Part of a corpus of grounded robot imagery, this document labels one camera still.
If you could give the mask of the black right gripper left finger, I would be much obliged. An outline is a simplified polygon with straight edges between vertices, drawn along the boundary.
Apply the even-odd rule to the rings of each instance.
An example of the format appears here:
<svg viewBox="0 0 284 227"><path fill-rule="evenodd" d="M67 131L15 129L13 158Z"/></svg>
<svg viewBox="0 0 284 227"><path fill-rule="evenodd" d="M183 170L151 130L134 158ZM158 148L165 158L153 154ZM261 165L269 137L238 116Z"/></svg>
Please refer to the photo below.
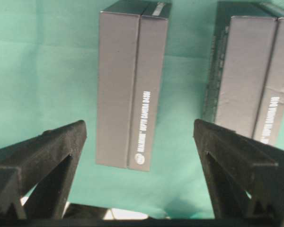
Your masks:
<svg viewBox="0 0 284 227"><path fill-rule="evenodd" d="M0 220L61 219L87 138L83 120L0 149Z"/></svg>

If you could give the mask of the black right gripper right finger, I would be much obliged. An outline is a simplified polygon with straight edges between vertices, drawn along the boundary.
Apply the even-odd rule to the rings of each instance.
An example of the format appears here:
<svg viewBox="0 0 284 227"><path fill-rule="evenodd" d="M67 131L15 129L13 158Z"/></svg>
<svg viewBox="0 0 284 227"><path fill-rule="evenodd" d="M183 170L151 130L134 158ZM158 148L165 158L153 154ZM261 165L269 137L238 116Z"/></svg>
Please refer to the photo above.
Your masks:
<svg viewBox="0 0 284 227"><path fill-rule="evenodd" d="M193 137L216 218L284 220L284 150L200 119Z"/></svg>

